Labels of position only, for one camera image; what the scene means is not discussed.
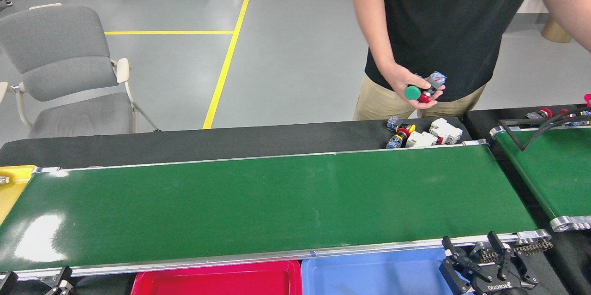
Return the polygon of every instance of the khaki pants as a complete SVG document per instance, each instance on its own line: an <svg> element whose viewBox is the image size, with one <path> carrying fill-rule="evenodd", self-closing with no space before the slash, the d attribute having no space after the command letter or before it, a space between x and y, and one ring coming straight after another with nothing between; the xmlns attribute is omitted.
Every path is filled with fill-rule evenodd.
<svg viewBox="0 0 591 295"><path fill-rule="evenodd" d="M474 108L485 86L462 97L462 99L452 102L438 102L431 108L419 110L419 117L454 116L462 118L467 111ZM387 120L390 116L408 118L414 110L415 108L398 97L394 91L385 89L365 76L353 120Z"/></svg>

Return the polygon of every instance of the chair seat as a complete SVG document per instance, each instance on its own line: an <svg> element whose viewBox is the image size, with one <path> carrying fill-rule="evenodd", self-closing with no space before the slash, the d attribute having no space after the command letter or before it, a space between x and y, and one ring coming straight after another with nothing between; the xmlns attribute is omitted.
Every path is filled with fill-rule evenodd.
<svg viewBox="0 0 591 295"><path fill-rule="evenodd" d="M117 135L133 133L127 93L114 93L43 110L29 138Z"/></svg>

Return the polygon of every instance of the gray floor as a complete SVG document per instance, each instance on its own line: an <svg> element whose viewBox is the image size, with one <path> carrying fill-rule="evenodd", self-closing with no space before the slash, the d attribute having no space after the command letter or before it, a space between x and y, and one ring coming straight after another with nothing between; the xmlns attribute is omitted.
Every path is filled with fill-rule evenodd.
<svg viewBox="0 0 591 295"><path fill-rule="evenodd" d="M30 6L76 4L97 11L107 31L234 30L243 0L13 0L4 17ZM540 36L538 15L518 15L504 36L495 76L478 109L581 103L591 55L575 41ZM163 130L201 129L230 34L107 36L112 57L133 66L137 101ZM351 0L250 0L212 127L351 120L367 46ZM0 51L0 81L20 82ZM122 87L39 103L43 109ZM27 137L13 95L0 104L0 145ZM148 131L147 123L142 129Z"/></svg>

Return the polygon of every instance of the black t-shirt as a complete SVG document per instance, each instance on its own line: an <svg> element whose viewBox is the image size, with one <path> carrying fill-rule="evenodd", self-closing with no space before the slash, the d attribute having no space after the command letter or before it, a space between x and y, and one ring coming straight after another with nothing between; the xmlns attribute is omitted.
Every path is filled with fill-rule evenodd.
<svg viewBox="0 0 591 295"><path fill-rule="evenodd" d="M438 101L455 101L492 77L501 36L523 0L384 0L394 59L423 77L447 76ZM365 72L392 89L368 54Z"/></svg>

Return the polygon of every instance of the chair backrest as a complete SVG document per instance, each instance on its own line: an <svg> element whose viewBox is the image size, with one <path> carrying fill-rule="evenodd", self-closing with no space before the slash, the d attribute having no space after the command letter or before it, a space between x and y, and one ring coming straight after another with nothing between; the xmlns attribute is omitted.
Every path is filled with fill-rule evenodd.
<svg viewBox="0 0 591 295"><path fill-rule="evenodd" d="M39 101L117 85L103 26L88 7L48 6L6 16L0 45Z"/></svg>

